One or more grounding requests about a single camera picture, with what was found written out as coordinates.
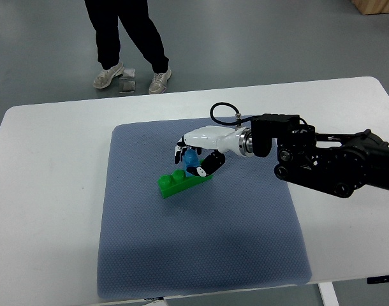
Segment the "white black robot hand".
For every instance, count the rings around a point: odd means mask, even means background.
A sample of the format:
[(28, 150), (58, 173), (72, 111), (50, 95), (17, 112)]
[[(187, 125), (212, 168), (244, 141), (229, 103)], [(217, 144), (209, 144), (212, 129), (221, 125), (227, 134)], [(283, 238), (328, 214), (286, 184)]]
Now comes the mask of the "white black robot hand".
[(184, 154), (194, 149), (200, 154), (202, 149), (212, 150), (199, 166), (187, 166), (186, 171), (199, 177), (208, 177), (225, 162), (224, 153), (232, 151), (242, 155), (240, 135), (243, 129), (230, 127), (205, 126), (184, 134), (175, 146), (175, 164), (182, 162)]

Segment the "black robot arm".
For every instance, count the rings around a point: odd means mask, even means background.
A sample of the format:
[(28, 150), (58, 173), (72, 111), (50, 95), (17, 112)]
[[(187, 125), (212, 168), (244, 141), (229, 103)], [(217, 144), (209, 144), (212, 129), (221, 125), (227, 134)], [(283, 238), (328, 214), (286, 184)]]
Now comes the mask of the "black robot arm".
[(354, 134), (321, 134), (299, 115), (247, 118), (244, 148), (267, 157), (277, 143), (277, 178), (340, 198), (364, 185), (389, 190), (389, 144), (370, 129)]

